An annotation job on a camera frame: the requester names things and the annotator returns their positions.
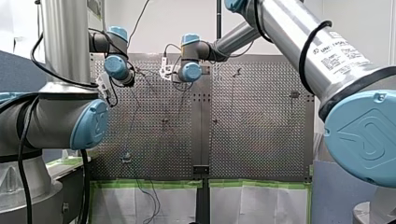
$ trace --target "pegboard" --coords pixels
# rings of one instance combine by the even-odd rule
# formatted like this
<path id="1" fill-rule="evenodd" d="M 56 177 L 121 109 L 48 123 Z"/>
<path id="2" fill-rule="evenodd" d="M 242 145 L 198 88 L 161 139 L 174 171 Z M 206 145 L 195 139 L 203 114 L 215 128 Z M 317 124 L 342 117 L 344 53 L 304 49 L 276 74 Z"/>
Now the pegboard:
<path id="1" fill-rule="evenodd" d="M 130 57 L 144 75 L 133 88 L 115 87 L 119 104 L 109 110 L 92 177 L 191 179 L 191 93 L 160 78 L 160 55 Z M 103 56 L 92 55 L 91 66 L 94 77 L 104 72 Z M 121 162 L 127 153 L 131 162 Z"/>
<path id="2" fill-rule="evenodd" d="M 309 178 L 314 97 L 283 56 L 245 55 L 216 64 L 208 91 L 203 91 L 210 94 L 205 125 L 211 128 L 202 135 L 196 135 L 201 125 L 192 127 L 197 120 L 193 95 L 202 87 L 177 91 L 162 80 L 161 56 L 130 55 L 145 75 L 137 75 L 131 89 L 116 88 L 119 105 L 110 109 L 108 132 L 93 160 L 93 178 L 192 179 L 192 166 L 205 157 L 210 178 Z M 102 72 L 103 56 L 92 55 L 92 76 Z M 194 136 L 208 136 L 199 144 L 209 147 L 201 155 L 200 147 L 192 145 Z M 131 162 L 122 163 L 127 153 Z"/>
<path id="3" fill-rule="evenodd" d="M 314 97 L 283 56 L 218 64 L 212 95 L 210 178 L 309 181 Z"/>

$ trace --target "metal frame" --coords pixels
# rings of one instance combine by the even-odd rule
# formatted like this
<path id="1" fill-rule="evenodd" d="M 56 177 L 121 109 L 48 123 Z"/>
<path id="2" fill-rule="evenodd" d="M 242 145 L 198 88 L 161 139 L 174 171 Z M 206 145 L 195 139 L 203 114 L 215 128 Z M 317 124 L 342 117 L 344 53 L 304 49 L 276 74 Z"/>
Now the metal frame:
<path id="1" fill-rule="evenodd" d="M 211 129 L 211 74 L 204 74 L 191 90 L 192 152 L 194 178 L 202 180 L 197 190 L 196 222 L 210 223 L 209 153 Z"/>

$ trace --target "black cord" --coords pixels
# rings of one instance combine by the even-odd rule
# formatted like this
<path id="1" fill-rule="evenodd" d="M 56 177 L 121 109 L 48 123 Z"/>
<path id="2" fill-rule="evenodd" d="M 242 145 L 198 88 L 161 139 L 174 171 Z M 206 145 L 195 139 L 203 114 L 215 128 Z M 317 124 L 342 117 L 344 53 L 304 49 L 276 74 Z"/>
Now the black cord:
<path id="1" fill-rule="evenodd" d="M 139 18 L 137 19 L 136 24 L 134 25 L 134 30 L 132 31 L 131 35 L 129 36 L 127 49 L 128 49 L 129 46 L 131 45 L 132 36 L 133 36 L 134 33 L 136 32 L 137 26 L 139 25 L 139 22 L 140 22 L 140 20 L 142 19 L 143 13 L 145 13 L 145 10 L 146 10 L 146 7 L 148 6 L 148 4 L 149 4 L 149 0 L 147 0 L 146 3 L 145 3 L 145 5 L 143 6 L 142 12 L 140 13 Z"/>
<path id="2" fill-rule="evenodd" d="M 299 66 L 298 66 L 298 72 L 300 74 L 300 80 L 303 83 L 305 89 L 309 91 L 310 93 L 314 94 L 311 90 L 311 88 L 308 85 L 308 82 L 306 81 L 305 77 L 305 61 L 306 61 L 306 56 L 308 54 L 309 47 L 311 47 L 312 42 L 315 39 L 315 36 L 317 36 L 317 33 L 322 30 L 323 28 L 330 26 L 332 27 L 332 22 L 331 21 L 324 21 L 322 22 L 316 29 L 314 29 L 311 34 L 309 34 L 308 38 L 305 41 L 304 47 L 301 50 L 300 54 L 300 61 L 299 61 Z"/>
<path id="3" fill-rule="evenodd" d="M 128 131 L 128 135 L 127 135 L 127 136 L 129 136 L 129 135 L 131 134 L 131 132 L 132 132 L 132 128 L 134 127 L 134 118 L 135 118 L 135 115 L 137 114 L 138 110 L 139 110 L 140 107 L 141 107 L 141 104 L 140 104 L 139 100 L 137 99 L 136 95 L 134 94 L 134 92 L 132 91 L 132 89 L 131 89 L 131 92 L 132 92 L 132 95 L 134 96 L 134 99 L 136 100 L 137 108 L 136 108 L 136 111 L 134 112 L 134 117 L 133 117 L 133 120 L 132 120 L 132 122 L 131 122 L 131 125 L 129 126 L 129 131 Z M 158 196 L 156 196 L 156 197 L 157 197 L 157 201 L 158 201 L 158 203 L 159 203 L 159 207 L 158 207 L 158 211 L 157 211 L 157 201 L 156 201 L 156 199 L 154 198 L 154 196 L 152 196 L 152 194 L 150 194 L 149 192 L 143 190 L 140 181 L 137 179 L 137 171 L 136 171 L 135 164 L 134 164 L 133 167 L 134 167 L 134 180 L 136 181 L 137 187 L 140 189 L 140 191 L 141 191 L 142 193 L 148 195 L 148 196 L 151 198 L 151 200 L 154 202 L 154 212 L 153 212 L 153 215 L 152 215 L 151 217 L 149 217 L 149 218 L 147 218 L 147 219 L 145 219 L 145 220 L 143 221 L 143 224 L 149 224 L 149 223 L 152 221 L 152 219 L 154 219 L 154 218 L 160 213 L 160 210 L 161 210 L 161 203 L 160 203 L 160 201 L 158 200 Z"/>
<path id="4" fill-rule="evenodd" d="M 33 223 L 33 209 L 32 209 L 32 198 L 30 195 L 30 190 L 29 190 L 29 183 L 27 182 L 27 177 L 26 173 L 24 172 L 24 167 L 23 167 L 23 149 L 25 147 L 25 142 L 26 142 L 26 137 L 27 133 L 29 131 L 30 127 L 30 121 L 32 119 L 33 111 L 35 109 L 35 106 L 38 103 L 38 96 L 33 100 L 32 104 L 28 108 L 26 112 L 26 118 L 23 126 L 23 132 L 21 136 L 21 141 L 19 145 L 19 150 L 18 150 L 18 168 L 20 170 L 20 175 L 21 175 L 21 181 L 23 184 L 23 190 L 25 193 L 25 199 L 26 199 L 26 215 L 27 215 L 27 223 L 32 224 Z"/>
<path id="5" fill-rule="evenodd" d="M 262 38 L 270 43 L 274 43 L 270 37 L 265 34 L 265 29 L 262 29 L 263 25 L 260 25 L 260 18 L 259 18 L 259 0 L 254 0 L 254 19 L 256 22 L 257 30 L 259 31 Z"/>
<path id="6" fill-rule="evenodd" d="M 90 186 L 90 168 L 88 164 L 88 155 L 85 149 L 81 151 L 82 157 L 82 166 L 84 170 L 84 205 L 82 211 L 82 217 L 79 220 L 78 224 L 86 224 L 88 220 L 89 208 L 90 208 L 90 193 L 91 193 L 91 186 Z"/>
<path id="7" fill-rule="evenodd" d="M 76 86 L 80 86 L 83 88 L 97 88 L 98 85 L 97 84 L 85 84 L 85 83 L 79 83 L 79 82 L 75 82 L 73 80 L 61 77 L 60 75 L 56 74 L 55 72 L 50 71 L 48 68 L 46 68 L 45 66 L 43 66 L 41 63 L 39 63 L 36 59 L 35 59 L 35 50 L 37 49 L 37 47 L 40 45 L 41 41 L 43 40 L 43 33 L 41 33 L 40 38 L 38 38 L 37 42 L 35 43 L 35 45 L 33 46 L 32 51 L 30 52 L 30 58 L 32 59 L 32 62 L 35 64 L 35 66 L 37 66 L 38 68 L 40 68 L 41 70 L 43 70 L 44 72 L 46 72 L 47 74 L 51 75 L 52 77 L 56 77 L 58 79 L 60 79 L 63 82 L 66 82 L 68 84 L 72 84 L 72 85 L 76 85 Z"/>
<path id="8" fill-rule="evenodd" d="M 129 61 L 128 61 L 128 64 L 131 66 L 129 69 L 134 71 L 134 73 L 135 73 L 136 69 L 134 68 L 134 65 L 132 63 L 130 63 Z"/>
<path id="9" fill-rule="evenodd" d="M 153 192 L 154 192 L 154 195 L 155 195 L 155 199 L 154 199 L 154 197 L 152 196 L 152 194 L 150 194 L 151 198 L 152 198 L 153 201 L 154 201 L 154 213 L 152 214 L 151 217 L 145 219 L 145 220 L 143 221 L 143 224 L 149 224 L 158 214 L 160 214 L 160 211 L 161 211 L 161 202 L 160 202 L 160 199 L 158 198 L 157 191 L 155 190 L 155 188 L 154 188 L 154 183 L 152 182 L 151 179 L 150 179 L 150 183 L 151 183 L 151 187 L 152 187 L 152 190 L 153 190 Z"/>
<path id="10" fill-rule="evenodd" d="M 110 77 L 110 86 L 111 86 L 111 90 L 113 91 L 114 97 L 116 98 L 116 103 L 112 104 L 112 103 L 110 102 L 110 99 L 108 98 L 108 96 L 106 97 L 106 101 L 107 101 L 108 105 L 110 106 L 110 108 L 113 108 L 114 106 L 116 106 L 116 105 L 119 104 L 119 96 L 117 95 L 116 90 L 114 89 L 114 85 L 113 85 L 113 84 L 115 84 L 115 83 L 114 83 L 114 80 L 113 80 L 112 77 Z"/>
<path id="11" fill-rule="evenodd" d="M 170 46 L 172 46 L 172 47 L 174 47 L 175 49 L 178 49 L 178 50 L 181 51 L 181 48 L 180 48 L 180 47 L 178 47 L 178 46 L 176 46 L 176 45 L 174 45 L 174 44 L 168 44 L 168 45 L 166 45 L 165 50 L 163 51 L 163 57 L 166 57 L 166 51 L 168 51 L 168 48 L 169 48 Z"/>

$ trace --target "white paper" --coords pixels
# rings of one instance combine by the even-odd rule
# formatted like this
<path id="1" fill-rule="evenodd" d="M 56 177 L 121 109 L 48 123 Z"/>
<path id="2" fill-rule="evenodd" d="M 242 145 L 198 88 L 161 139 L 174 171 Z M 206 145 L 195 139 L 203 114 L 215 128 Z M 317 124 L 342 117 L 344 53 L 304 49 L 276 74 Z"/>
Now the white paper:
<path id="1" fill-rule="evenodd" d="M 307 196 L 306 189 L 279 189 L 276 224 L 305 224 Z"/>
<path id="2" fill-rule="evenodd" d="M 211 188 L 216 224 L 306 224 L 307 189 Z"/>
<path id="3" fill-rule="evenodd" d="M 240 223 L 276 224 L 278 189 L 242 187 Z"/>
<path id="4" fill-rule="evenodd" d="M 152 189 L 144 189 L 154 198 Z M 195 220 L 196 189 L 156 189 L 160 213 L 151 223 L 191 223 Z M 95 189 L 92 200 L 92 223 L 143 223 L 154 212 L 152 198 L 138 188 Z"/>
<path id="5" fill-rule="evenodd" d="M 242 188 L 210 189 L 210 223 L 238 224 Z"/>

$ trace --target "end effector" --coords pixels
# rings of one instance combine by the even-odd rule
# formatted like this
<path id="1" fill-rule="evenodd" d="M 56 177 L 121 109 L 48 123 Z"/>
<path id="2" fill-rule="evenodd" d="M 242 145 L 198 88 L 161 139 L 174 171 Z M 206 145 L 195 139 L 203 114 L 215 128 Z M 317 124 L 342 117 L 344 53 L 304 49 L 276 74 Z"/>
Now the end effector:
<path id="1" fill-rule="evenodd" d="M 205 73 L 205 66 L 200 61 L 226 62 L 229 55 L 218 50 L 217 44 L 202 41 L 196 34 L 183 35 L 181 40 L 180 65 L 168 64 L 166 55 L 160 70 L 162 78 L 173 82 L 194 82 Z"/>
<path id="2" fill-rule="evenodd" d="M 105 71 L 123 86 L 134 85 L 134 73 L 128 68 L 128 34 L 125 29 L 111 26 L 105 33 L 90 34 L 90 52 L 107 53 Z"/>

